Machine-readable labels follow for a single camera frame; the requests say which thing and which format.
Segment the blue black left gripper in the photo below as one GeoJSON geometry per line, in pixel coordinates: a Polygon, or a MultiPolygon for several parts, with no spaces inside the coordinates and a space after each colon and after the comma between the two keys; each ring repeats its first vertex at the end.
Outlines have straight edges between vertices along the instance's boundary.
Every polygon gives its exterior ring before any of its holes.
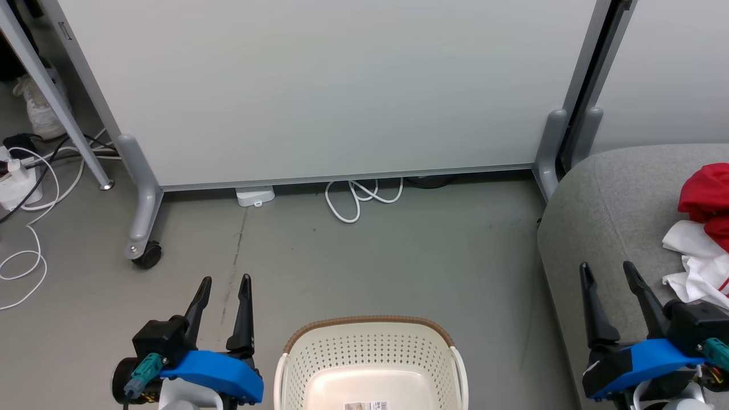
{"type": "Polygon", "coordinates": [[[204,277],[185,317],[150,320],[133,337],[136,355],[121,360],[112,376],[112,396],[123,410],[144,403],[156,404],[157,410],[237,410],[240,405],[262,402],[265,387],[253,363],[252,278],[245,273],[240,282],[239,307],[226,352],[194,346],[211,288],[212,277],[204,277]],[[135,367],[153,352],[166,358],[167,364],[138,399],[128,402],[125,384],[135,367]]]}

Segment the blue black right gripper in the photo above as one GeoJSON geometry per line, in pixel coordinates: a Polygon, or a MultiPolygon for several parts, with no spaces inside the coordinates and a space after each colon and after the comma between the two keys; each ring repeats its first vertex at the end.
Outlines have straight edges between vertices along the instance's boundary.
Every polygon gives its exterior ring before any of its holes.
{"type": "Polygon", "coordinates": [[[622,269],[631,293],[640,304],[648,335],[643,342],[620,345],[598,294],[588,263],[580,265],[581,298],[590,348],[588,367],[581,376],[585,396],[636,407],[643,401],[675,399],[690,385],[711,392],[729,392],[729,372],[706,363],[701,348],[708,338],[729,346],[729,315],[702,302],[679,301],[665,308],[630,260],[622,269]]]}

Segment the white garment with red stripe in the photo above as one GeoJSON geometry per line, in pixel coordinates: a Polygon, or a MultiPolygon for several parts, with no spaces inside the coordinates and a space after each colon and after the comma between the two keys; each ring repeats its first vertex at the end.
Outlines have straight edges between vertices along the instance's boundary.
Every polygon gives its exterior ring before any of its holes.
{"type": "Polygon", "coordinates": [[[663,238],[665,249],[681,255],[683,272],[663,277],[686,304],[708,302],[729,314],[729,252],[689,220],[676,222],[663,238]]]}

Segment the red fleece garment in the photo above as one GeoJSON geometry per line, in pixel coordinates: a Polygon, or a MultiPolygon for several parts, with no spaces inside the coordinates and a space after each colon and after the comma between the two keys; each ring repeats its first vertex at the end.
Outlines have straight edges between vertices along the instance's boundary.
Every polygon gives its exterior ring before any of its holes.
{"type": "Polygon", "coordinates": [[[729,163],[701,167],[681,189],[678,212],[704,225],[704,231],[729,253],[729,163]]]}

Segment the cream perforated laundry basket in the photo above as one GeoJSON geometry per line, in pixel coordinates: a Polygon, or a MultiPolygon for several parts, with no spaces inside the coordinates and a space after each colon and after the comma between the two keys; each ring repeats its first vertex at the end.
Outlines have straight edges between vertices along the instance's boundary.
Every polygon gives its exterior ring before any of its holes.
{"type": "Polygon", "coordinates": [[[420,317],[320,320],[284,347],[273,410],[468,410],[463,358],[441,325],[420,317]]]}

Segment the black caster wheel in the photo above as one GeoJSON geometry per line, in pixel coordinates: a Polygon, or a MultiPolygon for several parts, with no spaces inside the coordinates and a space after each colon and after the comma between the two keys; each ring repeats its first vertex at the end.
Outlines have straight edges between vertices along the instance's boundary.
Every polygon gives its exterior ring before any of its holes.
{"type": "Polygon", "coordinates": [[[146,243],[144,251],[139,257],[132,259],[131,262],[140,270],[149,270],[159,263],[162,257],[162,247],[158,241],[150,240],[146,243]]]}

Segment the grey fabric sofa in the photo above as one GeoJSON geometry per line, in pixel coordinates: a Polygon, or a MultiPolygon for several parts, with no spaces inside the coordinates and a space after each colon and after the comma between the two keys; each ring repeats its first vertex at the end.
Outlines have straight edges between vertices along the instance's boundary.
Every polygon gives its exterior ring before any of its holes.
{"type": "Polygon", "coordinates": [[[663,277],[683,271],[680,254],[662,244],[686,218],[677,210],[685,182],[702,166],[729,163],[729,143],[682,143],[604,151],[581,161],[560,181],[537,230],[539,254],[562,333],[580,410],[615,410],[586,399],[588,365],[580,265],[588,263],[599,298],[623,343],[648,334],[640,304],[623,272],[629,260],[665,304],[677,298],[663,277]]]}

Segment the white power strip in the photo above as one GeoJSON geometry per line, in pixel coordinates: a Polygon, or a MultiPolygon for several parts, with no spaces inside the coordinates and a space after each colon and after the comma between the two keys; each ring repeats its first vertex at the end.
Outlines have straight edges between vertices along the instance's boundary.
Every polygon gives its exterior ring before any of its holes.
{"type": "Polygon", "coordinates": [[[28,168],[29,158],[0,160],[0,207],[14,210],[39,181],[37,168],[28,168]]]}
{"type": "Polygon", "coordinates": [[[240,207],[262,207],[264,203],[271,202],[275,198],[275,190],[272,185],[257,187],[237,187],[235,197],[240,207]]]}

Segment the narrow white partition panel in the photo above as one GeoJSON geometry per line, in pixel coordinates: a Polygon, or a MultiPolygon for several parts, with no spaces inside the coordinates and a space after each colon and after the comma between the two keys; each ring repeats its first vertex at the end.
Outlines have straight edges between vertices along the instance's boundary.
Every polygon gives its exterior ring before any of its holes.
{"type": "Polygon", "coordinates": [[[602,151],[713,143],[729,144],[729,0],[611,0],[565,170],[602,151]]]}

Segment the wide white partition panel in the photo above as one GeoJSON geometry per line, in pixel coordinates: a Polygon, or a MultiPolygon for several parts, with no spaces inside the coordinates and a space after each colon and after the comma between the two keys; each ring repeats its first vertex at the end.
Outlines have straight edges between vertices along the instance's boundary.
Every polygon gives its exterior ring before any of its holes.
{"type": "Polygon", "coordinates": [[[532,169],[545,198],[611,0],[40,0],[136,183],[532,169]]]}

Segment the small black object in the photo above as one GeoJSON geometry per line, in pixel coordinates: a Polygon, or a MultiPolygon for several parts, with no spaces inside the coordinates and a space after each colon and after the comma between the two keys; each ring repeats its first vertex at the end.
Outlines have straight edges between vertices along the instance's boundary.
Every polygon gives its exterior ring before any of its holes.
{"type": "Polygon", "coordinates": [[[26,158],[33,158],[34,156],[30,152],[38,153],[37,147],[34,145],[34,137],[36,137],[36,134],[33,133],[18,133],[4,138],[2,141],[3,147],[5,147],[12,159],[24,160],[26,158]]]}

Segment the white sneaker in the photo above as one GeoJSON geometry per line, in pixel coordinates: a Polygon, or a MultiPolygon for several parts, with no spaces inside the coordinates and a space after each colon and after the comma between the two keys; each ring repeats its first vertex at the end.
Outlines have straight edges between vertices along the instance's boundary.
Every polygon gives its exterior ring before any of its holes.
{"type": "Polygon", "coordinates": [[[34,135],[45,141],[65,135],[64,125],[60,122],[43,91],[29,75],[24,75],[17,80],[13,94],[25,99],[34,135]]]}

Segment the grey metal table leg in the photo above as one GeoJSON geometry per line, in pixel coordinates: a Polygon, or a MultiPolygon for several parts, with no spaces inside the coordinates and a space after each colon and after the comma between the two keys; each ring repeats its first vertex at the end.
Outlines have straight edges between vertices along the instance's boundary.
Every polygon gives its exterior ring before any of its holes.
{"type": "Polygon", "coordinates": [[[11,7],[6,0],[0,0],[0,30],[7,39],[11,48],[17,57],[21,60],[26,72],[31,76],[38,85],[40,91],[50,103],[53,111],[57,114],[58,119],[62,122],[65,132],[73,140],[79,153],[86,161],[89,170],[96,177],[100,190],[110,190],[114,187],[114,181],[109,178],[106,171],[102,168],[98,158],[96,158],[93,150],[89,147],[87,138],[81,132],[76,120],[72,117],[70,110],[63,101],[57,86],[53,83],[48,75],[46,68],[38,54],[34,51],[31,42],[25,34],[25,31],[18,23],[15,14],[11,11],[11,7]]]}

